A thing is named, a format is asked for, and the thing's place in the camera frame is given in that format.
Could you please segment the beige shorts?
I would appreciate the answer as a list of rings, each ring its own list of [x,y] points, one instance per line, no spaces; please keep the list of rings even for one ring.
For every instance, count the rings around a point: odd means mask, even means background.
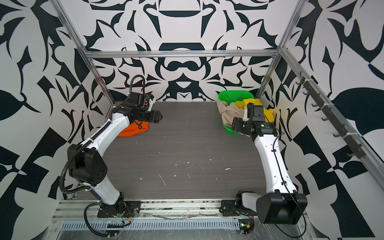
[[[228,104],[224,101],[217,101],[218,111],[224,126],[231,128],[234,118],[243,118],[245,110],[237,104],[238,102]]]

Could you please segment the orange shorts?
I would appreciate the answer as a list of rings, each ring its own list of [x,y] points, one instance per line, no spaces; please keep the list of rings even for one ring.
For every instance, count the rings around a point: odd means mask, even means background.
[[[118,134],[118,137],[132,137],[134,135],[143,133],[149,130],[150,124],[148,122],[139,122],[130,124],[127,128]]]

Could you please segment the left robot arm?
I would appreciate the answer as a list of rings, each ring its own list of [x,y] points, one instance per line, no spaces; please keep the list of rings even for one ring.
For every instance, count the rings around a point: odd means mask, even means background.
[[[132,124],[159,123],[161,112],[152,109],[156,99],[151,94],[130,93],[110,110],[107,121],[91,137],[68,148],[68,161],[60,176],[64,194],[87,190],[103,204],[116,206],[124,197],[108,179],[103,155],[115,138]]]

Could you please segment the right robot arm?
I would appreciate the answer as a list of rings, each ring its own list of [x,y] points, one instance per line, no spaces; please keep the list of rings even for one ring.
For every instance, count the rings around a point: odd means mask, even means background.
[[[256,212],[263,224],[297,224],[308,201],[298,193],[285,167],[279,146],[283,133],[268,121],[263,106],[253,103],[247,104],[242,118],[234,118],[232,130],[252,138],[266,177],[266,194],[241,193],[242,207]]]

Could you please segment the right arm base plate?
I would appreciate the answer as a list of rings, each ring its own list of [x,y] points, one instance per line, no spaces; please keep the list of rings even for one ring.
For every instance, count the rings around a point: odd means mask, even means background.
[[[251,209],[247,209],[241,204],[238,204],[236,200],[221,200],[219,212],[225,216],[257,216],[258,214]]]

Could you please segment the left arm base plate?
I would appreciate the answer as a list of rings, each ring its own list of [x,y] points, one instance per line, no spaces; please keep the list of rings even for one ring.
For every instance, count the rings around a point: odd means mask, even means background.
[[[106,205],[101,203],[98,218],[112,218],[117,217],[119,214],[123,218],[135,217],[140,213],[141,201],[122,201],[117,202],[115,205]]]

